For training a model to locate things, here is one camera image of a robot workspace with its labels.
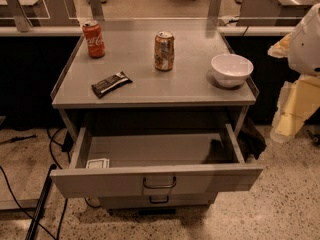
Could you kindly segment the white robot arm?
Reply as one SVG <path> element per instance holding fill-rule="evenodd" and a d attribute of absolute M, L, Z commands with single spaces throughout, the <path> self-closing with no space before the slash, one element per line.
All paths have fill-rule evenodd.
<path fill-rule="evenodd" d="M 271 138 L 289 142 L 320 108 L 320 4 L 314 5 L 295 29 L 272 45 L 268 55 L 287 58 L 291 70 L 300 74 L 280 90 Z"/>

